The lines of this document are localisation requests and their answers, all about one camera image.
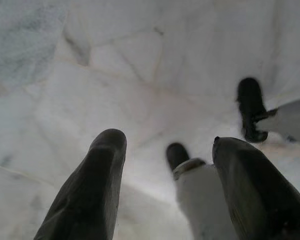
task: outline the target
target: white surface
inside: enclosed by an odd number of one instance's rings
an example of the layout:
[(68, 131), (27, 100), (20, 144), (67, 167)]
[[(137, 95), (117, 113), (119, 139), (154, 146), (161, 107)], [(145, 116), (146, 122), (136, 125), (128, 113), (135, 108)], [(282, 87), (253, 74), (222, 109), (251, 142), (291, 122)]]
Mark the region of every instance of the white surface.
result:
[[(180, 141), (211, 163), (216, 136), (240, 138), (245, 76), (260, 79), (269, 108), (300, 98), (300, 0), (84, 0), (71, 10), (88, 65), (60, 38), (47, 79), (0, 90), (0, 198), (15, 198), (15, 210), (0, 201), (0, 239), (33, 238), (107, 128), (128, 140), (115, 239), (190, 239), (165, 148)], [(258, 147), (300, 191), (300, 145), (271, 134)], [(23, 207), (35, 198), (42, 213)]]

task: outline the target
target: black shoe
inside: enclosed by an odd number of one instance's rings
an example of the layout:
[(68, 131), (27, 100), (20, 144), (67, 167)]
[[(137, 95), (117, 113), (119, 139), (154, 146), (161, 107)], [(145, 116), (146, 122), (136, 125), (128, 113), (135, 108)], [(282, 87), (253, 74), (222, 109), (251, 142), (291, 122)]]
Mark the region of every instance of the black shoe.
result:
[(170, 144), (167, 147), (165, 154), (172, 172), (180, 164), (190, 159), (185, 147), (178, 142)]
[(256, 129), (256, 117), (265, 114), (262, 92), (254, 78), (243, 79), (238, 86), (237, 101), (242, 117), (242, 134), (250, 143), (260, 143), (267, 139), (268, 132)]

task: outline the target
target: trouser leg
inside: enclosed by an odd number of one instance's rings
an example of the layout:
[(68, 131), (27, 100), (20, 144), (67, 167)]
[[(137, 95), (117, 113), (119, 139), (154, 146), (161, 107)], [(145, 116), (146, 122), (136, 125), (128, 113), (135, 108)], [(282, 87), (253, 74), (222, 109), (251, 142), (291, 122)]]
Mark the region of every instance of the trouser leg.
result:
[(291, 136), (300, 142), (300, 100), (280, 106), (274, 116), (259, 121), (256, 127), (283, 137)]
[(236, 240), (223, 188), (213, 165), (200, 165), (185, 172), (180, 168), (194, 165), (190, 159), (175, 169), (177, 197), (181, 210), (188, 218), (195, 240)]

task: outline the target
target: dark rubber boot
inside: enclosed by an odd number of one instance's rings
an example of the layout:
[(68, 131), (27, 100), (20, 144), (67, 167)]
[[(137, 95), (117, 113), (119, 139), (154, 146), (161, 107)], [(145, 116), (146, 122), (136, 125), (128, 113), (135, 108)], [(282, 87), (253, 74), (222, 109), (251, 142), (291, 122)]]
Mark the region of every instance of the dark rubber boot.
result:
[(256, 129), (255, 118), (267, 111), (262, 100), (262, 91), (254, 78), (243, 79), (238, 86), (237, 101), (242, 117), (242, 134), (250, 143), (261, 143), (268, 137), (265, 131)]
[(170, 169), (173, 172), (176, 167), (185, 161), (189, 160), (190, 157), (185, 147), (178, 142), (170, 144), (166, 149), (166, 159), (169, 163)]

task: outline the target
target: white pants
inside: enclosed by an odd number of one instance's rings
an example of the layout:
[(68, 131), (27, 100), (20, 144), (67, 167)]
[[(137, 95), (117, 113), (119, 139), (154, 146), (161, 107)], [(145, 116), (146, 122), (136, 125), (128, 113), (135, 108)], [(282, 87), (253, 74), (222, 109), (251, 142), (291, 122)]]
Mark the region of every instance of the white pants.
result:
[(200, 165), (200, 161), (190, 159), (173, 172), (178, 202), (194, 239), (237, 240), (217, 170), (213, 165)]

